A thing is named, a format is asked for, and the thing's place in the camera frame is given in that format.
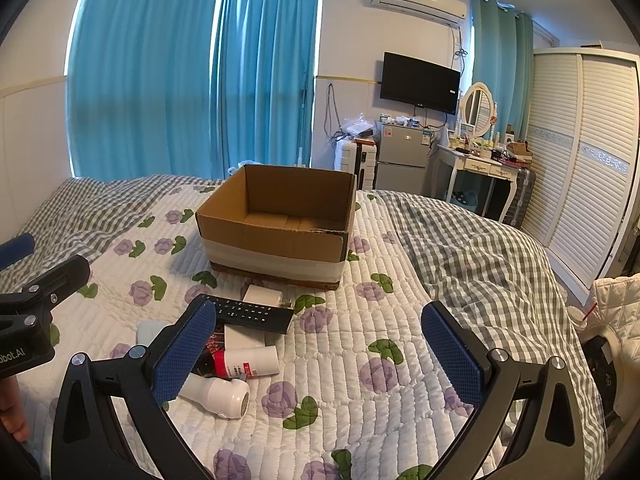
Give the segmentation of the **left human hand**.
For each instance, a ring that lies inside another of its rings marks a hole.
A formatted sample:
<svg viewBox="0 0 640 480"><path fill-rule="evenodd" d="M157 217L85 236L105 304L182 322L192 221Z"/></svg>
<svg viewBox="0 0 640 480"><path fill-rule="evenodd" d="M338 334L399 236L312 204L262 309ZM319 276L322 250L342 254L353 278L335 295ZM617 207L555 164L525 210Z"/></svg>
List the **left human hand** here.
<svg viewBox="0 0 640 480"><path fill-rule="evenodd" d="M3 427L17 442L28 440L29 426L15 376L3 378L0 382L0 416Z"/></svg>

